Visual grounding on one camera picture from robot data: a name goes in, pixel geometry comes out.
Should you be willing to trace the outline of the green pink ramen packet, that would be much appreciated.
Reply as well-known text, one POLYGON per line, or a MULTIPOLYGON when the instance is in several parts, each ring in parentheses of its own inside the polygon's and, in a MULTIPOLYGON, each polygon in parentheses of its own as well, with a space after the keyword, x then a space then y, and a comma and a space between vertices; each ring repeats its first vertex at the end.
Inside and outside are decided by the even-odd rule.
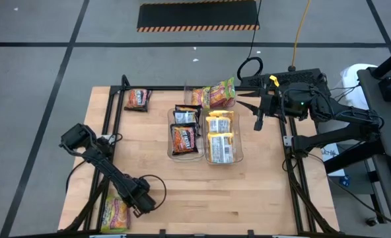
POLYGON ((129 209, 118 196, 108 196, 102 216, 102 233, 122 233, 131 227, 129 209))

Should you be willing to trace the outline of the pink shrimp ramen packet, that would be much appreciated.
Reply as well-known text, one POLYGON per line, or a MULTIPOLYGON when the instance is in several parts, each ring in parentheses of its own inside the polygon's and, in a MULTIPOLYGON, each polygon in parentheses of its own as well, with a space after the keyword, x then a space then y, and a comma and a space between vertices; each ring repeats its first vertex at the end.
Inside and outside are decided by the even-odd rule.
POLYGON ((191 105, 202 105, 203 88, 193 89, 191 97, 191 105))

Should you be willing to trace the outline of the black hazard-striped floor mat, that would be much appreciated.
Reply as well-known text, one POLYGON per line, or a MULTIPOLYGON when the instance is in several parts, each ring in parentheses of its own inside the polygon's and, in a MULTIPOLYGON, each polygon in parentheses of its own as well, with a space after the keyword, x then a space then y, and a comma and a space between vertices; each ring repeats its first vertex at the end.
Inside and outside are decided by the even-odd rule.
POLYGON ((140 5, 138 32, 258 30, 255 0, 215 0, 140 5))

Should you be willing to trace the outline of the yellow chicken ramen packet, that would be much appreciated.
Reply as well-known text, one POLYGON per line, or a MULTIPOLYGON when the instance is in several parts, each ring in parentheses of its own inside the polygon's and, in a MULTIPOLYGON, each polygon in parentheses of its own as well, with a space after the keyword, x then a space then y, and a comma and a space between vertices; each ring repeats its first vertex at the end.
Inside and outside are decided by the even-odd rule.
POLYGON ((215 164, 234 163, 232 133, 208 133, 209 161, 215 164))
POLYGON ((209 133, 231 132, 231 119, 223 116, 208 116, 206 118, 209 133))
POLYGON ((209 112, 210 116, 234 118, 234 112, 229 110, 213 110, 209 112))

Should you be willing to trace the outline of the white paper sheet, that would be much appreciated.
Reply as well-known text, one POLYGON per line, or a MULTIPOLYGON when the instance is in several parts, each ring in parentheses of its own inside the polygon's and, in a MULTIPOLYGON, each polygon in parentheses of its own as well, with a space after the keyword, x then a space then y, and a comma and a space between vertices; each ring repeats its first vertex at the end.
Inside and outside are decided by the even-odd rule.
MULTIPOLYGON (((323 161, 327 161, 329 159, 332 159, 333 157, 339 155, 337 144, 331 143, 331 144, 325 145, 321 149, 321 153, 322 153, 323 161)), ((340 169, 338 171, 329 173, 328 176, 330 176, 330 177, 344 177, 345 171, 343 169, 340 169)))

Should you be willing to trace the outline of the clear plastic bin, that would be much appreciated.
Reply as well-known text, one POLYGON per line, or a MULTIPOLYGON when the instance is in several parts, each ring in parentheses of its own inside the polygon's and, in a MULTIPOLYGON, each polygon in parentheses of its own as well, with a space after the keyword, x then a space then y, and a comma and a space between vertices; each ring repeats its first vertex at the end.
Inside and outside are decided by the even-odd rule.
POLYGON ((203 140, 204 140, 204 148, 205 148, 205 159, 208 163, 212 164, 212 165, 232 165, 232 164, 235 164, 235 163, 239 163, 243 160, 244 158, 244 155, 243 155, 243 152, 242 152, 242 145, 241 145, 241 137, 240 137, 240 126, 239 126, 239 119, 240 119, 240 116, 239 114, 234 111, 234 110, 229 110, 229 111, 233 111, 234 112, 234 118, 231 119, 231 132, 229 133, 232 133, 233 134, 233 141, 232 141, 232 146, 233 146, 233 155, 234 155, 234 163, 231 163, 231 164, 215 164, 215 163, 211 163, 209 161, 209 146, 208 146, 208 138, 207 138, 207 135, 208 135, 208 128, 207 128, 207 122, 206 122, 206 118, 209 115, 209 112, 210 111, 213 111, 213 110, 203 110, 202 111, 202 114, 201 114, 201 122, 202 122, 202 128, 203 128, 203 140))
MULTIPOLYGON (((223 81, 219 81, 217 84, 215 84, 214 86, 216 85, 220 85, 220 86, 224 86, 224 83, 223 81)), ((186 104, 191 104, 191 97, 192 97, 192 90, 193 89, 199 89, 199 88, 204 88, 204 87, 189 87, 189 86, 185 86, 184 87, 184 102, 186 104)))
POLYGON ((197 136, 196 136, 196 145, 198 148, 197 153, 187 153, 183 155, 172 155, 172 136, 170 132, 170 125, 175 124, 173 111, 175 111, 175 106, 173 109, 168 111, 168 156, 175 161, 197 161, 200 160, 202 156, 204 156, 204 148, 203 148, 203 138, 202 138, 202 127, 199 122, 201 112, 198 113, 198 123, 197 123, 197 136))

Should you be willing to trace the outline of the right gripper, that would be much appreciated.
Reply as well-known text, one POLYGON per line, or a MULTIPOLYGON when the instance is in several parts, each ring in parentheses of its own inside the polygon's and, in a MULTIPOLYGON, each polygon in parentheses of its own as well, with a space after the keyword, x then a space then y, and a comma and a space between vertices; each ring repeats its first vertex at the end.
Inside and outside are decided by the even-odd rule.
POLYGON ((261 115, 262 113, 266 116, 280 116, 280 103, 279 97, 269 94, 269 89, 260 89, 260 91, 253 91, 249 93, 239 94, 240 97, 260 97, 260 108, 246 102, 237 101, 237 103, 245 106, 252 111, 253 115, 261 115))

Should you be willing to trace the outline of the black orange ramen packet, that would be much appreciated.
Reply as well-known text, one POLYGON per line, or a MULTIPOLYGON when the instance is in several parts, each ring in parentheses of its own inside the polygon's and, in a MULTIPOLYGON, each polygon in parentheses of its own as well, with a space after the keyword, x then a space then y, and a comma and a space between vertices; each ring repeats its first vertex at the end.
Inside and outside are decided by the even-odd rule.
POLYGON ((195 122, 185 124, 171 124, 172 155, 197 153, 196 145, 197 124, 195 122))

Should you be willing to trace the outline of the white plastic bag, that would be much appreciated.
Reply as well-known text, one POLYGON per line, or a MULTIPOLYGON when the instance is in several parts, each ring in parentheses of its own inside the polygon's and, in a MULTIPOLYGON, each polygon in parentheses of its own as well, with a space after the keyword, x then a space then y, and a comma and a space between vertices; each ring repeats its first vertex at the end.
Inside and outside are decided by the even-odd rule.
POLYGON ((339 99, 340 104, 368 110, 369 106, 364 92, 359 85, 357 72, 369 67, 376 66, 366 63, 356 63, 343 69, 339 75, 334 77, 333 81, 329 79, 328 86, 332 97, 336 100, 339 99))

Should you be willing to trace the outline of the black cart support bar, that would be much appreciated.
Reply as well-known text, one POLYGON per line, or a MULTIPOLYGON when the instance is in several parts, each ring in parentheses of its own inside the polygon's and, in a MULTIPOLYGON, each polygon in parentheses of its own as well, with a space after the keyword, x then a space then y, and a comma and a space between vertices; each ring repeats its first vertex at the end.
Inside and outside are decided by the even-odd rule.
POLYGON ((373 155, 384 154, 384 148, 380 140, 368 143, 362 143, 349 148, 341 154, 328 159, 324 162, 327 174, 344 169, 354 163, 364 161, 373 155))
POLYGON ((391 71, 391 56, 381 63, 377 68, 371 71, 371 75, 375 78, 381 78, 391 71))

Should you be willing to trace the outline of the black pink ramen packet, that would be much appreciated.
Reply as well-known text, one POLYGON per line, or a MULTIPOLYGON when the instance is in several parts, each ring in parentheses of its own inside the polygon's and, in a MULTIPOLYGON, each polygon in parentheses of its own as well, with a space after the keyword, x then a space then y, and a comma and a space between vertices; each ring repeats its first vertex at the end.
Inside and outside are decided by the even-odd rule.
POLYGON ((130 89, 124 110, 147 112, 151 93, 148 89, 130 89))

